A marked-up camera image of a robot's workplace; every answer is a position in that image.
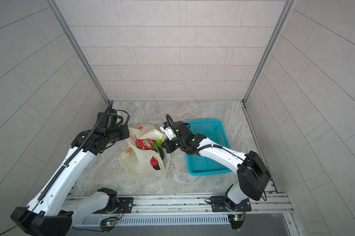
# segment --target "white plastic bag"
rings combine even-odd
[[[141,177],[159,177],[164,179],[170,165],[170,155],[162,148],[164,159],[162,160],[159,153],[154,150],[141,150],[137,148],[137,139],[161,139],[165,140],[167,136],[157,130],[153,125],[140,125],[137,128],[129,128],[128,149],[124,151],[118,158],[121,166],[129,174]],[[158,163],[160,170],[156,170],[150,164],[151,158],[154,157]]]

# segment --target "wire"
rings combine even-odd
[[[28,215],[27,215],[22,221],[19,222],[19,224],[23,223],[23,221],[24,221],[25,219],[27,219],[27,217],[33,212],[33,210],[36,209],[37,206],[38,206],[38,203],[37,203],[37,204],[35,205],[35,207],[28,213]],[[4,232],[1,233],[0,235],[5,234],[5,233],[7,233],[8,231],[10,231],[10,230],[16,228],[16,226],[18,226],[19,224],[17,224],[17,225],[15,225],[14,227],[12,227],[12,228],[10,228],[10,229],[4,231]]]
[[[74,228],[74,227],[71,227],[71,228],[73,228],[73,229],[75,229],[75,230],[87,230],[87,229],[77,229],[77,228]],[[93,231],[93,232],[104,232],[104,231],[102,231],[102,230],[87,230],[87,231]]]

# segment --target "mesh basket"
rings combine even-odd
[[[211,139],[213,142],[220,144],[221,146],[230,148],[226,133],[222,122],[217,119],[213,120],[194,120],[189,121],[190,130],[193,134],[200,133]],[[224,165],[203,156],[187,155],[188,172],[191,175],[212,175],[223,174],[231,172],[230,169]]]

